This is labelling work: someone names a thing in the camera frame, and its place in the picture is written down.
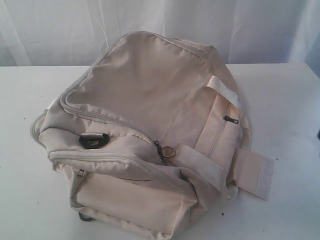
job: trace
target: canvas bag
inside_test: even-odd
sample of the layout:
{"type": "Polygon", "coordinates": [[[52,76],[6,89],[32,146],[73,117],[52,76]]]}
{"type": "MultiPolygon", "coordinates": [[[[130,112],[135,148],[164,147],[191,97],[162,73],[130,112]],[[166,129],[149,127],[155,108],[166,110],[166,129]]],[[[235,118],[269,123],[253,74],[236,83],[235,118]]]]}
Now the canvas bag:
{"type": "Polygon", "coordinates": [[[34,122],[73,209],[171,239],[238,187],[267,199],[273,161],[249,151],[236,82],[209,45],[118,39],[34,122]]]}

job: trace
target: beige bag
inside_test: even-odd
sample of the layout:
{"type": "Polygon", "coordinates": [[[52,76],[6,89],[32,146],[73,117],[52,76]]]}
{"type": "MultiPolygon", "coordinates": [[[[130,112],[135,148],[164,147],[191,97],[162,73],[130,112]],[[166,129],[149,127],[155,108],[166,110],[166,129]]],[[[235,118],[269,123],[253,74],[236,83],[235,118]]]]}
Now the beige bag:
{"type": "Polygon", "coordinates": [[[238,187],[269,195],[273,161],[248,150],[236,82],[212,46],[129,33],[32,135],[64,174],[73,209],[152,239],[180,234],[238,187]]]}

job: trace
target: white table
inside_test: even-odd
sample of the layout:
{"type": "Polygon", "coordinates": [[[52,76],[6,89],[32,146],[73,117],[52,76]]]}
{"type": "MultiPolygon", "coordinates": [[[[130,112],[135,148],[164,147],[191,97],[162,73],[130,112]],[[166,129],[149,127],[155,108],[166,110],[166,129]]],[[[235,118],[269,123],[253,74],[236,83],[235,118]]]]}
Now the white table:
{"type": "MultiPolygon", "coordinates": [[[[232,202],[217,201],[181,239],[319,240],[320,80],[305,64],[228,67],[246,94],[251,149],[277,159],[270,199],[240,191],[232,202]]],[[[0,67],[0,239],[144,239],[82,222],[69,207],[64,177],[30,137],[32,121],[87,68],[0,67]]]]}

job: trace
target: white curtain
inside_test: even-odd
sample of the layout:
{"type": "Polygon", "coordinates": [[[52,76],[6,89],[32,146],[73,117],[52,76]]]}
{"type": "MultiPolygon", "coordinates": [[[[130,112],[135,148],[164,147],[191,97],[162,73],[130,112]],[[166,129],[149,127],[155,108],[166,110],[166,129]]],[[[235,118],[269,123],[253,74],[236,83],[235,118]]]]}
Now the white curtain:
{"type": "Polygon", "coordinates": [[[320,0],[0,0],[0,66],[91,65],[145,30],[226,63],[306,62],[320,76],[320,0]]]}

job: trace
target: fabric strap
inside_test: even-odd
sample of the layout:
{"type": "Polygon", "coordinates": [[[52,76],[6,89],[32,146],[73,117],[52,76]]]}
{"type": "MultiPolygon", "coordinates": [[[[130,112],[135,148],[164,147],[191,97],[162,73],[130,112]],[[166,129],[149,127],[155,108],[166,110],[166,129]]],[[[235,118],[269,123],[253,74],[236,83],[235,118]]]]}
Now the fabric strap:
{"type": "MultiPolygon", "coordinates": [[[[227,86],[217,76],[211,77],[207,87],[213,89],[217,94],[228,100],[234,107],[238,109],[240,114],[242,143],[241,148],[236,148],[234,151],[231,170],[227,176],[228,182],[234,181],[236,186],[239,188],[267,200],[270,192],[274,161],[249,151],[251,144],[249,121],[242,112],[238,95],[227,88],[227,86]]],[[[219,171],[219,168],[216,167],[216,165],[217,164],[211,164],[211,167],[207,167],[207,169],[201,170],[200,172],[204,171],[202,176],[204,176],[204,178],[206,178],[206,180],[213,186],[219,187],[217,189],[225,199],[233,199],[235,197],[234,193],[237,194],[237,191],[234,190],[234,186],[227,187],[226,182],[212,182],[212,177],[208,176],[208,171],[210,171],[209,173],[211,174],[216,174],[216,172],[219,171]]],[[[225,173],[219,173],[218,176],[220,181],[227,180],[227,178],[224,178],[225,175],[225,173]]]]}

